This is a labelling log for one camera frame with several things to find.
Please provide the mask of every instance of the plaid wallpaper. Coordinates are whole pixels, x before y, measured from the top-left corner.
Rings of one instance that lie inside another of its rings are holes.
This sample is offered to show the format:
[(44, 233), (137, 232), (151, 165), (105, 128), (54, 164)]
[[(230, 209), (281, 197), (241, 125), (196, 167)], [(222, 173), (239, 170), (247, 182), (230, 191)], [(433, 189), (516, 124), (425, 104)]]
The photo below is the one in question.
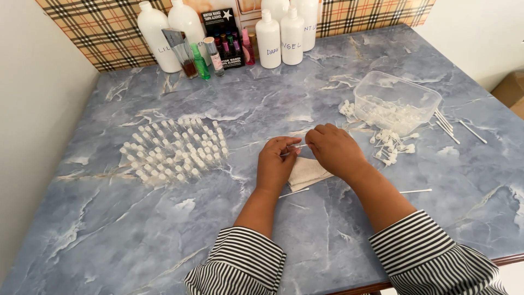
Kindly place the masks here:
[[(36, 0), (99, 71), (155, 64), (136, 18), (140, 0)], [(323, 0), (317, 37), (424, 23), (436, 0)], [(165, 13), (170, 0), (150, 0)]]

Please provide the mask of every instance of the folded napkin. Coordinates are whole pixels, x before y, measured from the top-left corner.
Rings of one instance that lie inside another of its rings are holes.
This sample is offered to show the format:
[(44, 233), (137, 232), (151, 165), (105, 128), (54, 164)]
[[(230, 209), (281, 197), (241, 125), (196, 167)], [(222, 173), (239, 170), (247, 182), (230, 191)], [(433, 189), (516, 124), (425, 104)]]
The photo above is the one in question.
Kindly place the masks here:
[(291, 191), (296, 192), (331, 176), (333, 174), (326, 171), (319, 161), (298, 157), (288, 182)]

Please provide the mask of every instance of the clear plastic box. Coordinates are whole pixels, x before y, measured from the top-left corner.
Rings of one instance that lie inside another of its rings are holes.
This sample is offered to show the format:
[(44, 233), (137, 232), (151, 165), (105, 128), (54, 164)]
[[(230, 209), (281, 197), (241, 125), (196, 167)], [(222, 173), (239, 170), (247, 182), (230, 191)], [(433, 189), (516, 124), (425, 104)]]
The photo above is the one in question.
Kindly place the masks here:
[(442, 96), (404, 79), (371, 71), (353, 90), (355, 116), (400, 136), (430, 120)]

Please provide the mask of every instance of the white wall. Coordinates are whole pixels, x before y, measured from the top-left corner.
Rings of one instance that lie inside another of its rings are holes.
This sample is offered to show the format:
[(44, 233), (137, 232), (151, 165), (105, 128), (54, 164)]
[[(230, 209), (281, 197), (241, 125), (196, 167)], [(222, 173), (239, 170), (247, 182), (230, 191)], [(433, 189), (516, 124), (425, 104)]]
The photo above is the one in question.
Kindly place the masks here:
[(0, 1), (0, 285), (98, 71), (35, 0)]
[(436, 0), (414, 28), (486, 90), (524, 68), (524, 1)]

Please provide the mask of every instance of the white plastic bottle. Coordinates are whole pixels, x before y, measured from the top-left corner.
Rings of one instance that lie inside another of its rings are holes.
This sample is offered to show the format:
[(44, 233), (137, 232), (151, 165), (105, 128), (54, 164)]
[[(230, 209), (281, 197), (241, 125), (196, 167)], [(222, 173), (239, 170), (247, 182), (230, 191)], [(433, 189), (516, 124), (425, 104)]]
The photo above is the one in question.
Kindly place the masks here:
[(316, 19), (319, 11), (318, 0), (291, 0), (297, 7), (297, 14), (304, 18), (304, 44), (302, 50), (309, 51), (315, 47)]
[(280, 65), (280, 26), (271, 19), (268, 9), (262, 10), (262, 19), (255, 25), (257, 34), (260, 64), (266, 69), (273, 69)]
[(288, 14), (280, 21), (280, 48), (284, 64), (292, 66), (302, 62), (303, 36), (304, 19), (297, 16), (297, 7), (291, 5)]
[(289, 0), (262, 0), (260, 9), (268, 9), (271, 13), (271, 18), (278, 23), (288, 13)]
[(149, 50), (157, 59), (158, 65), (166, 73), (178, 72), (182, 69), (177, 56), (169, 47), (162, 29), (169, 28), (167, 16), (160, 10), (154, 9), (149, 1), (142, 1), (142, 11), (138, 15), (138, 28), (149, 45)]
[(171, 0), (173, 8), (169, 11), (168, 20), (171, 28), (183, 31), (189, 44), (196, 43), (200, 55), (205, 59), (205, 63), (209, 66), (211, 58), (204, 46), (204, 29), (200, 24), (200, 18), (197, 12), (188, 5), (185, 5), (182, 0)]

